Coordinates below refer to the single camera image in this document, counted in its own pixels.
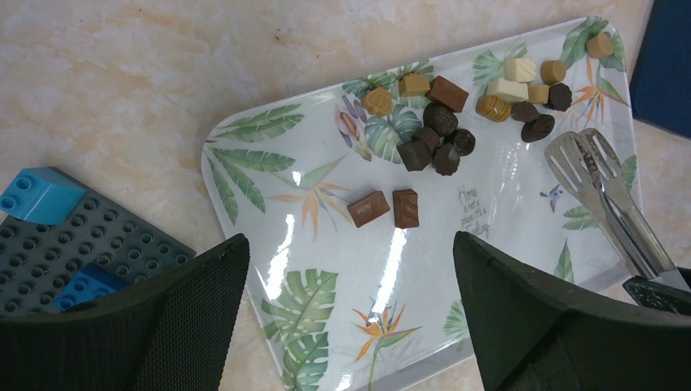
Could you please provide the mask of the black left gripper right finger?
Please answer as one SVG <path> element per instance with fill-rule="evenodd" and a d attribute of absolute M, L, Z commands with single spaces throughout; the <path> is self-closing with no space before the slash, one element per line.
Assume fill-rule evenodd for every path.
<path fill-rule="evenodd" d="M 453 255 L 485 389 L 689 389 L 690 316 L 588 291 L 468 232 Z"/>

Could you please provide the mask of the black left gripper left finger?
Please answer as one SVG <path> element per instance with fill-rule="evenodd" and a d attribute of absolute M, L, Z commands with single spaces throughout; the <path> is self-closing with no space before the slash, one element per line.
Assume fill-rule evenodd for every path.
<path fill-rule="evenodd" d="M 249 263 L 238 234 L 66 312 L 2 320 L 2 389 L 217 389 Z"/>

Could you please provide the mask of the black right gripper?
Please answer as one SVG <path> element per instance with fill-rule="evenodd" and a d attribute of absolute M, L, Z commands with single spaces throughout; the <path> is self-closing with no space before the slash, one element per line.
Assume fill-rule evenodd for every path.
<path fill-rule="evenodd" d="M 673 314 L 691 315 L 690 292 L 635 276 L 623 283 L 632 300 L 645 308 Z"/>

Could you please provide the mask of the clear plastic tongs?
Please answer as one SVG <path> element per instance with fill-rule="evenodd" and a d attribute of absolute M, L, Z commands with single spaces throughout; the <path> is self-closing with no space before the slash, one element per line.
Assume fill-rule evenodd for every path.
<path fill-rule="evenodd" d="M 544 156 L 558 182 L 597 221 L 632 275 L 690 291 L 633 200 L 621 162 L 599 130 L 565 132 L 546 146 Z"/>

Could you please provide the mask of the dark blue box lid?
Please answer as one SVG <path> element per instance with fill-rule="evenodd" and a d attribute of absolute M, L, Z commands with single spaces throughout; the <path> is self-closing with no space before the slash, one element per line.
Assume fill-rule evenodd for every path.
<path fill-rule="evenodd" d="M 690 1 L 653 2 L 630 83 L 632 114 L 690 138 Z"/>

